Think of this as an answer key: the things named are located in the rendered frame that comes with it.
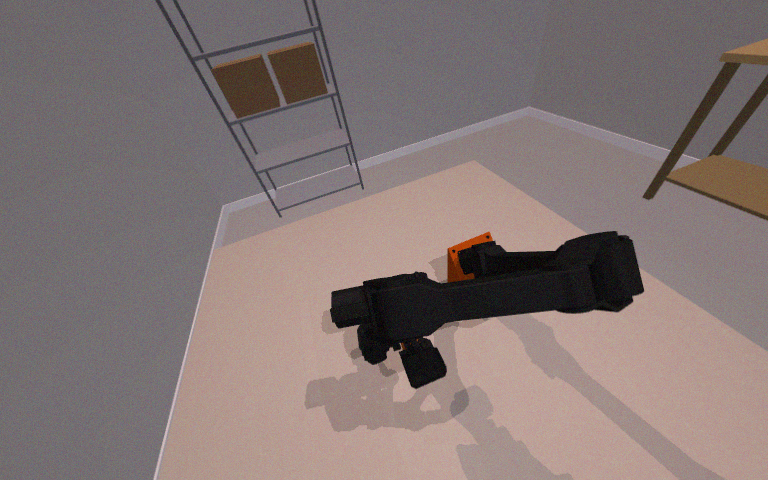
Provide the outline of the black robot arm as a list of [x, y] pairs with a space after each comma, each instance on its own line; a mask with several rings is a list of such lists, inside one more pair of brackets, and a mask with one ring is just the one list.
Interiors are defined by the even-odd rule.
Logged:
[[458, 256], [464, 275], [475, 279], [438, 283], [416, 271], [363, 281], [331, 292], [332, 323], [361, 324], [359, 349], [376, 365], [389, 348], [401, 350], [400, 343], [445, 323], [546, 311], [619, 313], [644, 292], [633, 242], [617, 231], [580, 236], [555, 251], [507, 252], [496, 241], [471, 246]]

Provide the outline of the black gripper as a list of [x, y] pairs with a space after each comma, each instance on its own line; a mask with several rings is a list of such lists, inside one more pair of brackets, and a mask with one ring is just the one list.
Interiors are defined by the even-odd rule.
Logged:
[[417, 340], [404, 344], [406, 349], [399, 352], [409, 383], [414, 389], [437, 381], [447, 373], [447, 367], [431, 340], [423, 337]]

